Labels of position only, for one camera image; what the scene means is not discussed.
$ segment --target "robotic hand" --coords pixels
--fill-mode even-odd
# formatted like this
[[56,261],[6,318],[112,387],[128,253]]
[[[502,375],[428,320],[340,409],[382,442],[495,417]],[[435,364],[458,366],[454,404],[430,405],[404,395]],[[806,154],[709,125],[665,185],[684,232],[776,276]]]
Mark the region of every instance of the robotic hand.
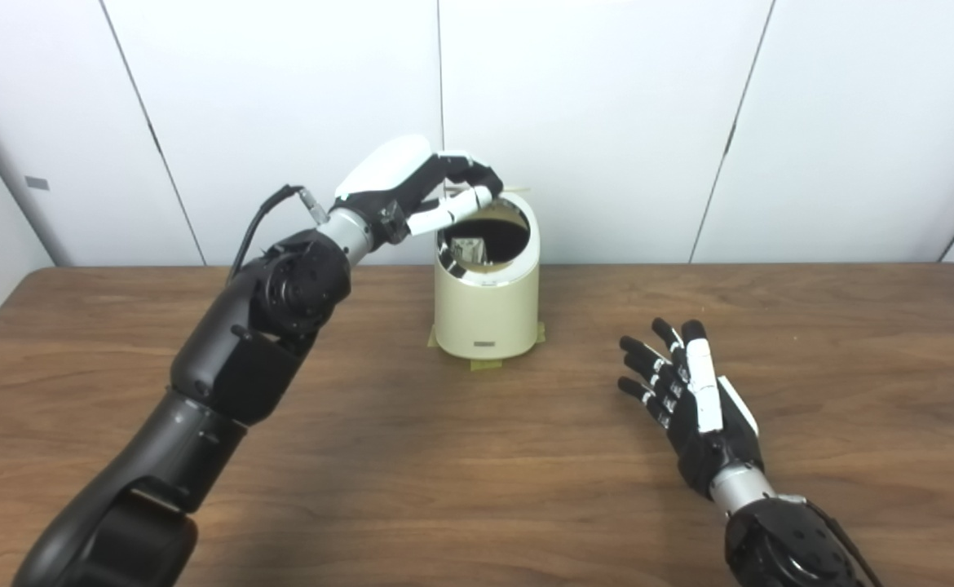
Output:
[[[445,179],[469,189],[428,201]],[[170,384],[122,453],[56,516],[27,554],[15,587],[169,587],[197,542],[200,508],[250,426],[271,415],[335,305],[351,268],[381,245],[439,230],[502,191],[487,165],[403,137],[373,152],[325,213],[301,186],[260,207],[227,286],[172,363]],[[263,216],[303,199],[317,227],[242,266]]]
[[665,428],[688,486],[726,515],[724,558],[738,583],[862,587],[853,557],[881,587],[834,519],[804,497],[775,493],[767,482],[756,419],[727,377],[716,375],[704,326],[689,320],[681,335],[656,317],[651,329],[670,357],[623,337],[624,363],[641,380],[621,377],[619,389],[640,400]]

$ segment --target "object inside container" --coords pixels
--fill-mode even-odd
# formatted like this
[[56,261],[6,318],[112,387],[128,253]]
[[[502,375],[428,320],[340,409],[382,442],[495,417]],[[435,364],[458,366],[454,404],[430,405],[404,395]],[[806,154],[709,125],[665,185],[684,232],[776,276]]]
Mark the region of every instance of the object inside container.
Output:
[[477,218],[463,220],[444,229],[456,261],[467,265],[509,263],[519,256],[532,238],[521,218]]

